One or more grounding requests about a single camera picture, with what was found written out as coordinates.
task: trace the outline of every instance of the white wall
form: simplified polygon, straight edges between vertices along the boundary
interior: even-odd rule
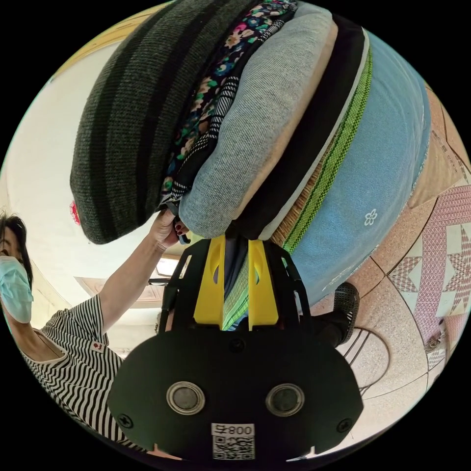
[[[75,277],[108,278],[153,222],[151,218],[133,233],[97,246],[70,215],[69,175],[79,120],[98,74],[117,46],[92,53],[45,86],[20,123],[6,157],[10,204],[28,227],[30,256],[71,305],[88,298]],[[183,249],[177,245],[169,254],[179,255]]]
[[[4,169],[0,172],[0,211],[11,213]],[[69,307],[69,304],[47,282],[33,260],[31,260],[31,265],[34,279],[31,324],[35,328],[40,328],[55,312]]]

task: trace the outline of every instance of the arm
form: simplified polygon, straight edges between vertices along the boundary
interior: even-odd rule
[[[161,212],[131,256],[110,276],[99,294],[106,332],[139,298],[168,247],[178,242],[174,216]]]

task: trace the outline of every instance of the woman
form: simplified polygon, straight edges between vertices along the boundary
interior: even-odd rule
[[[182,225],[174,228],[173,221],[170,211],[159,213],[147,236],[98,295],[56,312],[37,330],[30,323],[33,275],[26,227],[16,216],[0,217],[1,308],[24,360],[50,397],[73,419],[134,449],[139,447],[127,440],[106,405],[122,362],[108,348],[106,332],[136,302],[165,250],[187,233]],[[150,453],[172,458],[157,448]]]

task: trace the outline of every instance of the screw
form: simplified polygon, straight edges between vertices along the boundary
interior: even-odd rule
[[[118,416],[118,422],[123,428],[132,428],[132,420],[126,414],[120,414]]]
[[[352,428],[352,425],[352,419],[343,419],[342,422],[337,425],[337,431],[339,433],[348,432]]]
[[[229,342],[229,351],[232,353],[240,353],[245,348],[245,342],[242,339],[232,339]]]

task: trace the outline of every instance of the red decoration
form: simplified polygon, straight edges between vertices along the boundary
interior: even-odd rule
[[[80,225],[80,219],[79,219],[79,213],[77,212],[77,206],[75,204],[75,201],[72,201],[70,204],[70,214],[74,218],[74,222],[79,226]]]

